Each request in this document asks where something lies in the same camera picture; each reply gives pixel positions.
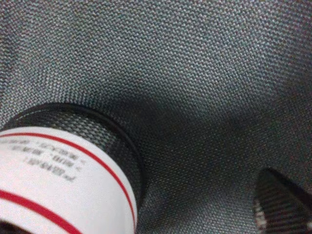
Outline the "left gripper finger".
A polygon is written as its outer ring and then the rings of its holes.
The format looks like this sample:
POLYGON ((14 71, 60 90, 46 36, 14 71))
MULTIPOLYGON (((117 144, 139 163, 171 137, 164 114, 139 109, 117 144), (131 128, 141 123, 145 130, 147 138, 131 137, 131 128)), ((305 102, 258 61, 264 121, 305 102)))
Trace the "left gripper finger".
POLYGON ((264 168, 255 184, 253 216, 259 234, 310 234, 312 194, 277 170, 264 168))

